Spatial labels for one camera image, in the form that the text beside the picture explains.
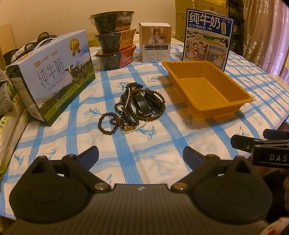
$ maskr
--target cow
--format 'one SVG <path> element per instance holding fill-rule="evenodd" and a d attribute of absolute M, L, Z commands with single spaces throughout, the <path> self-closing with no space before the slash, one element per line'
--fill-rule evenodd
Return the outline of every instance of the cow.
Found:
<path fill-rule="evenodd" d="M 67 69 L 65 69 L 65 71 L 68 71 L 72 77 L 72 80 L 75 81 L 78 85 L 78 87 L 80 87 L 80 84 L 79 84 L 79 78 L 78 78 L 78 75 L 81 73 L 80 72 L 81 69 L 79 69 L 79 66 L 73 68 L 73 65 L 70 65 L 67 67 Z"/>
<path fill-rule="evenodd" d="M 84 77 L 84 82 L 85 82 L 85 79 L 87 77 L 87 73 L 86 73 L 86 70 L 85 70 L 84 63 L 80 64 L 80 68 L 81 68 L 81 75 Z"/>
<path fill-rule="evenodd" d="M 228 48 L 228 46 L 229 46 L 229 40 L 228 40 L 228 39 L 224 39 L 224 40 L 223 40 L 223 43 L 225 43 L 226 48 Z"/>
<path fill-rule="evenodd" d="M 56 97 L 56 102 L 59 102 L 62 100 L 62 96 L 59 93 L 55 93 L 54 97 Z"/>

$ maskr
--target black plastic bowl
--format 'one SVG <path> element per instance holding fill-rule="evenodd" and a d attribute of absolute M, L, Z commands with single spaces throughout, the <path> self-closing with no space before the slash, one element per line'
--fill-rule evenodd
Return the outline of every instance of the black plastic bowl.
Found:
<path fill-rule="evenodd" d="M 136 29 L 109 34 L 97 34 L 100 47 L 104 53 L 117 52 L 132 45 Z"/>
<path fill-rule="evenodd" d="M 110 11 L 92 15 L 89 20 L 99 34 L 107 34 L 129 29 L 133 15 L 133 11 Z"/>
<path fill-rule="evenodd" d="M 103 53 L 102 50 L 99 50 L 95 56 L 100 58 L 100 70 L 121 69 L 130 64 L 133 59 L 135 48 L 136 46 L 133 44 L 128 48 L 113 53 Z"/>

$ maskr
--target plastic food container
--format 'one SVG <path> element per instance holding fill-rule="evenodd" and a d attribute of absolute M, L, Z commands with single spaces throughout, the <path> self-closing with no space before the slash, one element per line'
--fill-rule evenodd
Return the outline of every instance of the plastic food container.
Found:
<path fill-rule="evenodd" d="M 99 34 L 130 29 L 133 11 L 110 11 L 92 15 L 89 20 Z"/>
<path fill-rule="evenodd" d="M 130 64 L 132 62 L 135 48 L 136 46 L 132 44 L 132 46 L 128 48 L 113 53 L 104 53 L 102 50 L 99 50 L 96 53 L 96 56 L 100 58 L 100 70 L 107 71 L 121 69 Z"/>
<path fill-rule="evenodd" d="M 207 61 L 163 62 L 197 120 L 234 113 L 254 101 L 237 82 Z"/>
<path fill-rule="evenodd" d="M 117 52 L 132 45 L 136 29 L 95 35 L 104 53 Z"/>

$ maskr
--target wooden bead bracelet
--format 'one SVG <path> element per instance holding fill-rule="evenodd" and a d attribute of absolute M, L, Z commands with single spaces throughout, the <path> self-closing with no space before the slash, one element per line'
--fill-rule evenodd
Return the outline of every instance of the wooden bead bracelet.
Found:
<path fill-rule="evenodd" d="M 116 103 L 114 106 L 115 111 L 120 115 L 120 117 L 115 113 L 105 113 L 101 116 L 98 122 L 99 130 L 105 135 L 112 135 L 116 132 L 117 128 L 120 126 L 122 130 L 125 132 L 134 130 L 139 125 L 139 120 L 150 122 L 157 120 L 165 111 L 165 100 L 164 97 L 157 91 L 152 91 L 148 88 L 142 89 L 143 85 L 138 84 L 136 82 L 129 83 L 125 86 L 125 92 L 121 95 L 121 101 Z M 162 108 L 157 115 L 151 115 L 150 117 L 142 117 L 136 114 L 132 107 L 132 99 L 135 95 L 138 95 L 140 92 L 150 93 L 156 99 L 158 99 L 162 103 Z M 114 125 L 112 131 L 106 131 L 101 127 L 101 123 L 106 116 L 112 116 L 113 118 L 110 120 L 110 124 Z"/>

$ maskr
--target blue plaid tablecloth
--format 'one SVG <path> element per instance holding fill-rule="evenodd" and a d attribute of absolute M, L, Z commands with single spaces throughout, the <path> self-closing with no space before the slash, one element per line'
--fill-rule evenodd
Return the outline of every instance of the blue plaid tablecloth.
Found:
<path fill-rule="evenodd" d="M 0 215 L 15 218 L 9 194 L 38 155 L 61 159 L 96 145 L 100 156 L 90 171 L 112 187 L 115 183 L 166 183 L 170 187 L 191 171 L 182 159 L 185 146 L 204 155 L 213 153 L 232 159 L 244 154 L 231 147 L 232 135 L 263 138 L 265 128 L 276 129 L 289 114 L 289 93 L 233 52 L 229 53 L 225 72 L 254 97 L 254 102 L 226 117 L 196 121 L 161 63 L 141 63 L 137 48 L 130 65 L 99 72 L 99 62 L 94 57 L 97 50 L 91 48 L 95 80 L 55 123 L 48 127 L 30 120 L 1 181 Z M 171 45 L 171 60 L 181 60 L 182 51 L 183 45 Z M 103 113 L 114 112 L 114 104 L 129 82 L 160 92 L 166 100 L 166 111 L 160 119 L 135 132 L 124 135 L 118 129 L 112 136 L 103 135 L 97 128 L 98 120 Z M 110 130 L 108 119 L 103 127 Z"/>

